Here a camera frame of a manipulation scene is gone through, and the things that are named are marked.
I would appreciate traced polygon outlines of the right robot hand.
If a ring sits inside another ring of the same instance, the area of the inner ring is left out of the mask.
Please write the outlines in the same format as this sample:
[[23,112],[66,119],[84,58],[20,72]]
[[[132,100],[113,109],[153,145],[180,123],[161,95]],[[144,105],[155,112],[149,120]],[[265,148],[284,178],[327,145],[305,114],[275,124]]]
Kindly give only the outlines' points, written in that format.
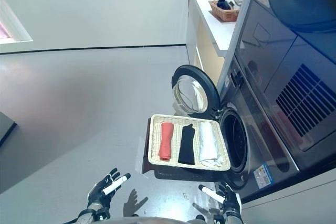
[[234,192],[228,183],[220,183],[218,191],[212,190],[202,184],[199,190],[210,196],[212,199],[223,205],[224,209],[234,209],[241,213],[241,199],[238,193]]

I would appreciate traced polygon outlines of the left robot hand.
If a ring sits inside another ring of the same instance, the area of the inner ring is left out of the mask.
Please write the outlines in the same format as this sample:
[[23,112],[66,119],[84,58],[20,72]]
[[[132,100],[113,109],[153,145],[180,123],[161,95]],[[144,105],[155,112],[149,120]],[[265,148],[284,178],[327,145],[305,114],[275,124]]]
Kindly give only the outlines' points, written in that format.
[[87,208],[93,204],[99,204],[103,207],[110,206],[112,197],[115,195],[117,190],[121,188],[121,185],[130,179],[130,177],[130,173],[126,173],[121,176],[117,168],[111,170],[88,192]]

